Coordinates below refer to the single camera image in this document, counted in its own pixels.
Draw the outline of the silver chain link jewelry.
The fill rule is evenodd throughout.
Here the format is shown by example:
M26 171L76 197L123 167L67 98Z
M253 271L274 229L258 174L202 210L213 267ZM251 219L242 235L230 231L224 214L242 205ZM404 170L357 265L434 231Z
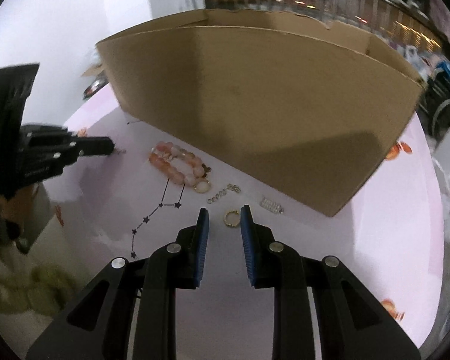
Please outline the silver chain link jewelry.
M229 193L240 194L241 188L236 184L228 184L225 188L220 189L215 195L207 199L209 205L216 203Z

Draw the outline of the silver crystal clip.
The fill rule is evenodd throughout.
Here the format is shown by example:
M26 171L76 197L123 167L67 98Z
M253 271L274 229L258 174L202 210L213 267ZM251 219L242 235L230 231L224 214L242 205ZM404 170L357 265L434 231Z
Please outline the silver crystal clip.
M276 215L282 215L284 213L284 208L280 203L272 201L267 197L263 197L259 203L259 205L267 211L270 211Z

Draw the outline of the brown cardboard box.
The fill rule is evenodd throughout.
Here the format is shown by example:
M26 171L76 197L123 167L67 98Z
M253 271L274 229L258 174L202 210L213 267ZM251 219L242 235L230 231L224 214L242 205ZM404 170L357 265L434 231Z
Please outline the brown cardboard box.
M385 159L423 90L376 35L286 11L185 11L97 49L125 112L330 217Z

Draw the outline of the wheelchair with blue bag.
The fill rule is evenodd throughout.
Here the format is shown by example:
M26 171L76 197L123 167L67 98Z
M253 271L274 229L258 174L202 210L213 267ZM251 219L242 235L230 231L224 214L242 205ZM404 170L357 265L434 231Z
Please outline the wheelchair with blue bag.
M441 141L450 128L449 61L442 60L433 69L417 111L427 135Z

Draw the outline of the metal balcony railing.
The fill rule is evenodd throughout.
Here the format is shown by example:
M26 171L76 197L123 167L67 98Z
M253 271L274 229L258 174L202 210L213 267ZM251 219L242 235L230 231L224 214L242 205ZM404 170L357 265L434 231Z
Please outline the metal balcony railing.
M329 23L339 20L395 44L439 51L446 37L422 12L398 0L205 0L207 8L293 11Z

